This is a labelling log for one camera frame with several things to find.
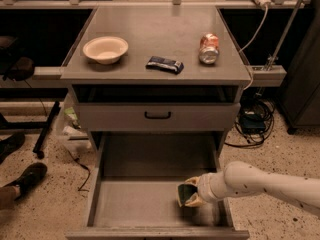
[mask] shoe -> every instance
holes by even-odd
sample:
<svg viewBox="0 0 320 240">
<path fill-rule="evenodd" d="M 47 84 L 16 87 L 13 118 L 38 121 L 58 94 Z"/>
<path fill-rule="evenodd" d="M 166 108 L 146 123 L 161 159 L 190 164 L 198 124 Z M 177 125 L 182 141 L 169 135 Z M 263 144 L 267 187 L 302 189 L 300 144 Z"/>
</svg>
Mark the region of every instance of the shoe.
<svg viewBox="0 0 320 240">
<path fill-rule="evenodd" d="M 21 174 L 21 176 L 13 182 L 7 184 L 8 186 L 19 186 L 21 198 L 25 196 L 29 190 L 38 185 L 47 173 L 47 166 L 43 163 L 34 163 L 29 165 L 27 169 Z"/>
<path fill-rule="evenodd" d="M 24 141 L 25 136 L 22 132 L 14 133 L 9 138 L 0 141 L 0 164 L 8 155 L 21 148 Z"/>
</svg>

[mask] drawer front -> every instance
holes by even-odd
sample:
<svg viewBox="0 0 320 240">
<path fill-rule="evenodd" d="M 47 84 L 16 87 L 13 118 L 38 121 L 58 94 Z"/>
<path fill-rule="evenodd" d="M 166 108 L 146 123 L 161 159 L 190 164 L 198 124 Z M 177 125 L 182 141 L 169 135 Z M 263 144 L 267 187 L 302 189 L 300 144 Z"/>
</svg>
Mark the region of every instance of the drawer front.
<svg viewBox="0 0 320 240">
<path fill-rule="evenodd" d="M 81 126 L 92 131 L 210 131 L 230 129 L 240 109 L 226 105 L 80 105 Z"/>
<path fill-rule="evenodd" d="M 167 233 L 161 234 L 159 231 L 161 231 L 161 229 L 154 230 L 153 234 L 150 232 L 138 232 L 136 234 L 141 235 L 145 233 L 146 235 L 168 235 Z M 115 232 L 115 230 L 110 231 L 99 228 L 67 232 L 66 237 L 68 240 L 247 240 L 250 237 L 247 231 L 235 231 L 231 228 L 213 231 L 210 236 L 195 235 L 195 231 L 196 229 L 190 229 L 186 232 L 190 237 L 183 236 L 183 233 L 179 236 L 179 232 L 174 233 L 174 235 L 178 235 L 177 237 L 134 237 L 127 235 L 132 233 Z"/>
</svg>

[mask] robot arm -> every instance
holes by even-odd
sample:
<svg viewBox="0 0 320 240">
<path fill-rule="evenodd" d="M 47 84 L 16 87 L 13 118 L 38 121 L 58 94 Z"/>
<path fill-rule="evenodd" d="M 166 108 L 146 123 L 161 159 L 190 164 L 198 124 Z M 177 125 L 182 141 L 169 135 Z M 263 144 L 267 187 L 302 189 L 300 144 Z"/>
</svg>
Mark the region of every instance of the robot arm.
<svg viewBox="0 0 320 240">
<path fill-rule="evenodd" d="M 183 186 L 185 190 L 190 185 L 196 187 L 196 192 L 182 202 L 185 206 L 194 207 L 215 203 L 226 197 L 265 193 L 320 216 L 319 179 L 265 172 L 250 164 L 235 161 L 221 172 L 191 178 L 179 187 Z"/>
</svg>

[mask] soda can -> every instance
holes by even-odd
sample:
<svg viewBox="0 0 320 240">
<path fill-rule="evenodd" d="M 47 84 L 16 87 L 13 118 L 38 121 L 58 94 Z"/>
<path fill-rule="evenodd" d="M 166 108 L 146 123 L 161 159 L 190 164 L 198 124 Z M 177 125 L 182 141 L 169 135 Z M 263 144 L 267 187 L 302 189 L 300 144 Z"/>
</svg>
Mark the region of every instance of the soda can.
<svg viewBox="0 0 320 240">
<path fill-rule="evenodd" d="M 213 64 L 219 56 L 219 38 L 212 33 L 205 34 L 200 40 L 199 60 Z"/>
</svg>

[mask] countertop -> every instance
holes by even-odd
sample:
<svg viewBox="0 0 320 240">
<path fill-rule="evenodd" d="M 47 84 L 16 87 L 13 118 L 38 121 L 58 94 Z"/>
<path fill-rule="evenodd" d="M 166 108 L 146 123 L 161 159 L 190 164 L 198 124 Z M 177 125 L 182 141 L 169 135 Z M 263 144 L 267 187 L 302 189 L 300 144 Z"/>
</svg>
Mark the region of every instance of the countertop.
<svg viewBox="0 0 320 240">
<path fill-rule="evenodd" d="M 200 39 L 212 32 L 219 37 L 220 55 L 214 65 L 204 65 L 198 59 Z M 61 79 L 240 86 L 250 81 L 214 5 L 100 6 L 82 34 Z M 117 36 L 128 42 L 129 49 L 119 62 L 100 65 L 84 56 L 83 46 L 101 36 Z M 151 56 L 181 61 L 184 69 L 179 75 L 148 70 L 145 65 Z"/>
</svg>

